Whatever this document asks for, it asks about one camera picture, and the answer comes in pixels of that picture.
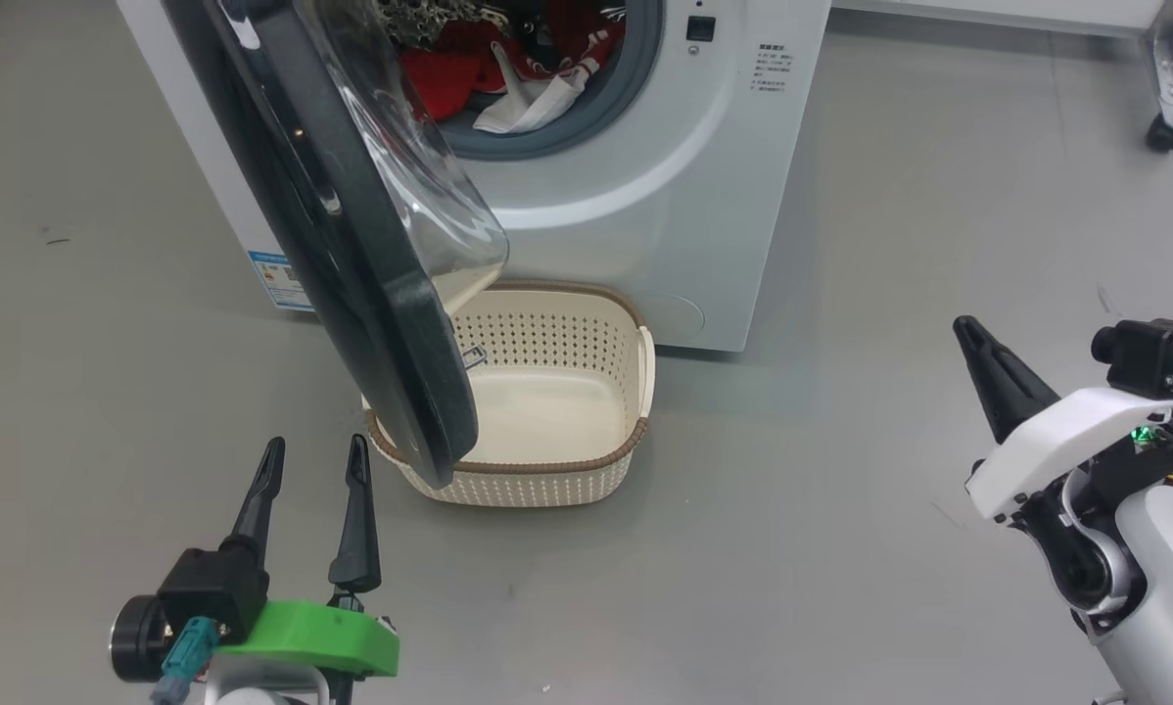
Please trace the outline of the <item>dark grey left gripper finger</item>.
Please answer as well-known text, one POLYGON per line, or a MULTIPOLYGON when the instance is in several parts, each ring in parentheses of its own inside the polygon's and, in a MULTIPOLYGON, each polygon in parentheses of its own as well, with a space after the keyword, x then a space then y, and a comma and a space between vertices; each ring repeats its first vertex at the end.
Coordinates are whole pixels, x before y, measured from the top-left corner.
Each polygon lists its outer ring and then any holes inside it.
POLYGON ((274 499, 282 492, 283 473, 285 473, 285 438, 269 439, 262 460, 257 465, 255 480, 248 487, 232 531, 221 545, 221 553, 242 550, 250 557, 264 557, 267 553, 267 531, 270 513, 274 499))
POLYGON ((348 486, 343 533, 330 565, 331 606, 362 614, 362 594, 382 584, 368 441, 353 434, 345 470, 348 486))

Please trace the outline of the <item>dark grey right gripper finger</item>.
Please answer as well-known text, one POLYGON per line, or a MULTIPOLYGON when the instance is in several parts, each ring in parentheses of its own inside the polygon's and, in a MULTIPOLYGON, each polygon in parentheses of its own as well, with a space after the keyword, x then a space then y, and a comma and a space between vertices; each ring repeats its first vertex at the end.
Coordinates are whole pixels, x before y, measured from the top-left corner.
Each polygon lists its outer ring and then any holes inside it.
POLYGON ((1003 345, 974 316, 960 316, 952 321, 968 377, 979 399, 994 441, 1006 442, 1012 432, 1060 401, 1062 396, 1003 345))

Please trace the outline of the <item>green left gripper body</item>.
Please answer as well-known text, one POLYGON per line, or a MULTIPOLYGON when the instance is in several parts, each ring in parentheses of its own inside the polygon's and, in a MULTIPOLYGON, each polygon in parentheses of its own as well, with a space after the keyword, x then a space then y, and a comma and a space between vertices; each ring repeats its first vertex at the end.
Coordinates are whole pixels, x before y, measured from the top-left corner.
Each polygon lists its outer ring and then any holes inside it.
POLYGON ((399 675, 399 635, 386 621, 305 599, 269 601, 246 640, 221 645, 216 651, 353 677, 399 675))

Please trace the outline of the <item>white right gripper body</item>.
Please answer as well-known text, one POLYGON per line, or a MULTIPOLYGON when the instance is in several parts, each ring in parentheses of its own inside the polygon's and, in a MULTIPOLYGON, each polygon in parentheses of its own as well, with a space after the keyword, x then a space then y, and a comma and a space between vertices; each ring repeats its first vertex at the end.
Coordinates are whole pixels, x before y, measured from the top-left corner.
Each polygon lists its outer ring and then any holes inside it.
POLYGON ((982 518, 1011 516, 1035 493, 1065 476, 1139 427, 1173 415, 1173 399, 1134 396, 1124 389, 1076 389, 1017 427, 967 479, 982 518))

